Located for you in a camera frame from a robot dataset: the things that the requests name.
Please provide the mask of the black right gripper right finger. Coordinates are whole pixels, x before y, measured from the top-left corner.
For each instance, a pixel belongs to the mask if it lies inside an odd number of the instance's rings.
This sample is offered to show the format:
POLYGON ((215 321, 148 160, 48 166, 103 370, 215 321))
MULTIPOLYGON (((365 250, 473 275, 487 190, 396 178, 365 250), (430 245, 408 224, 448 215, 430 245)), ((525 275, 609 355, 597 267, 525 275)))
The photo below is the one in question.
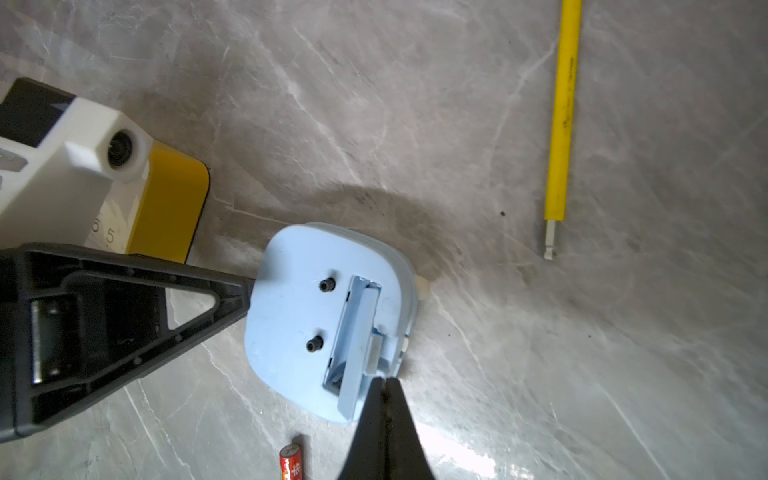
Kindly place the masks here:
POLYGON ((434 479, 401 383, 385 381, 385 478, 434 479))

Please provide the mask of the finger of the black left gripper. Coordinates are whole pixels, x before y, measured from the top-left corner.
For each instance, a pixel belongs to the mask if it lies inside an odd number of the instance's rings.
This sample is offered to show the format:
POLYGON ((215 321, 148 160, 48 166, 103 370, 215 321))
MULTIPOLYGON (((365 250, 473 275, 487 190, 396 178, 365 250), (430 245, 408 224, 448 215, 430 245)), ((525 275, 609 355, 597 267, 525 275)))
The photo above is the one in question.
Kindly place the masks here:
POLYGON ((27 243, 1 253, 1 439, 52 427, 242 319, 252 279, 27 243))

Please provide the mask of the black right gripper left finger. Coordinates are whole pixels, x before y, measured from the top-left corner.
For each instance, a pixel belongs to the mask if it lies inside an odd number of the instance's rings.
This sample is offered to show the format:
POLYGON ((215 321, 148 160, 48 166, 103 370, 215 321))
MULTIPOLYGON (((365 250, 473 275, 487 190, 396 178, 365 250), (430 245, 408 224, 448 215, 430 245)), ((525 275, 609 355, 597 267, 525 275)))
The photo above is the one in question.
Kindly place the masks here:
POLYGON ((370 385, 339 479, 383 479, 386 470, 386 380, 370 385))

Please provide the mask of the red AA battery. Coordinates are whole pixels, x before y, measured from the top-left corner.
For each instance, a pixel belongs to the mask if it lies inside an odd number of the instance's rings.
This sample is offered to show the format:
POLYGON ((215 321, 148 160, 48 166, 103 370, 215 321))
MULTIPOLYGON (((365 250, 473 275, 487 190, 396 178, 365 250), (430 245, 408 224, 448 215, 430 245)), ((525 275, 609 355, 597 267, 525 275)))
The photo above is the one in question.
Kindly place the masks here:
POLYGON ((282 480, 302 480, 302 448, 297 443, 286 445, 279 451, 279 465, 282 480))

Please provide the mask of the light blue battery cover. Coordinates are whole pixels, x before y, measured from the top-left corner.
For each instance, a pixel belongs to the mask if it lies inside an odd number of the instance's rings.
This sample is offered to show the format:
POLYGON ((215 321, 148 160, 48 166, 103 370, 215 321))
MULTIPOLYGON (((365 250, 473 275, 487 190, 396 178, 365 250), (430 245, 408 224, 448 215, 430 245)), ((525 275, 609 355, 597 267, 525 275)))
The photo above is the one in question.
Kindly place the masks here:
POLYGON ((379 293, 379 287, 367 284, 356 291, 356 296, 352 297, 352 303, 356 308, 352 316, 353 330, 338 401, 339 412, 349 421, 354 417, 367 364, 368 341, 372 332, 379 293))

